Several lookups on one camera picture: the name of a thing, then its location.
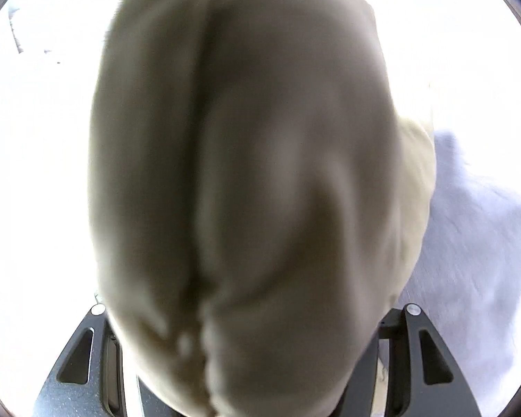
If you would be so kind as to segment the beige puffer jacket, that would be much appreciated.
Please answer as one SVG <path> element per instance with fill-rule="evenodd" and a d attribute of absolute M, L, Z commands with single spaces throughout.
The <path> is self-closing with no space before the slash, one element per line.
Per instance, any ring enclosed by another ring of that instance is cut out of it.
<path fill-rule="evenodd" d="M 90 124 L 99 292 L 186 416 L 328 416 L 436 183 L 364 0 L 123 0 Z"/>

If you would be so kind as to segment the lavender fleece bed blanket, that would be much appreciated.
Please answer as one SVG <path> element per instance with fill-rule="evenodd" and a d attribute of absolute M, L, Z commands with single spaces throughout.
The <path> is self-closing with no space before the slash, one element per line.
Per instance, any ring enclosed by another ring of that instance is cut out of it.
<path fill-rule="evenodd" d="M 453 134 L 435 137 L 437 184 L 419 261 L 397 300 L 418 304 L 452 352 L 484 416 L 521 388 L 521 199 L 507 175 Z"/>

